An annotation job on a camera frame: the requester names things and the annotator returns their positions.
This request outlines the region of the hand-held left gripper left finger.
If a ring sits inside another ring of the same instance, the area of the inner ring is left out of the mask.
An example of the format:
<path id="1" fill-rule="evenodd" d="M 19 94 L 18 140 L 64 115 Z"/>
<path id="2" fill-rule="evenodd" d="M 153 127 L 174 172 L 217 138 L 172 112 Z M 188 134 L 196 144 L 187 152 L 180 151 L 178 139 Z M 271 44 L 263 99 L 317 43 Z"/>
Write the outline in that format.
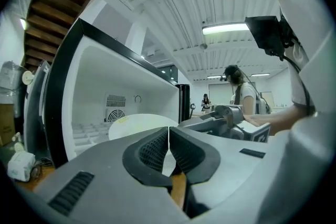
<path id="1" fill-rule="evenodd" d="M 160 168 L 166 127 L 97 144 L 47 176 L 36 195 L 80 223 L 186 223 Z"/>

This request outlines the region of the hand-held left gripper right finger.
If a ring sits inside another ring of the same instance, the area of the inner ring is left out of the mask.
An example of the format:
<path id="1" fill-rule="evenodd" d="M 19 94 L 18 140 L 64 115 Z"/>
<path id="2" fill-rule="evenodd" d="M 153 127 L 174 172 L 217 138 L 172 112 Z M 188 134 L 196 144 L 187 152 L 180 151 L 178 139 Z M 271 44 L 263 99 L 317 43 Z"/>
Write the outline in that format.
<path id="1" fill-rule="evenodd" d="M 191 216 L 170 211 L 170 223 L 261 223 L 262 204 L 276 178 L 288 132 L 268 143 L 170 129 L 174 157 L 186 161 Z"/>

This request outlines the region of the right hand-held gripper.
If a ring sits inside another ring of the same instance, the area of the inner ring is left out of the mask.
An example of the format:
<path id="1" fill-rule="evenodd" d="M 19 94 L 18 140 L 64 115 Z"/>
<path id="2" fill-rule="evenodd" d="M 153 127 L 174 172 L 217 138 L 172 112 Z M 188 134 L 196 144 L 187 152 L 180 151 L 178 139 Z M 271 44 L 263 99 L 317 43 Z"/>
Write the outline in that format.
<path id="1" fill-rule="evenodd" d="M 254 126 L 246 121 L 242 106 L 218 105 L 215 111 L 181 122 L 178 127 L 242 141 L 267 143 L 270 124 Z"/>

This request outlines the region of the person's right hand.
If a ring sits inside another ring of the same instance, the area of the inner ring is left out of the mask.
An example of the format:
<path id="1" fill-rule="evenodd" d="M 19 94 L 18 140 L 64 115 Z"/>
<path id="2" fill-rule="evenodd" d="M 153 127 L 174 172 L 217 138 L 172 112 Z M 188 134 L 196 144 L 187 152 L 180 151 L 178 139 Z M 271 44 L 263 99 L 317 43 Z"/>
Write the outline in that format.
<path id="1" fill-rule="evenodd" d="M 261 114 L 253 114 L 253 115 L 244 115 L 244 119 L 245 121 L 249 122 L 250 124 L 256 126 L 256 127 L 260 127 L 264 124 L 270 124 L 271 129 L 273 129 L 273 124 L 271 122 L 271 117 L 270 114 L 265 114 L 265 115 L 261 115 Z"/>

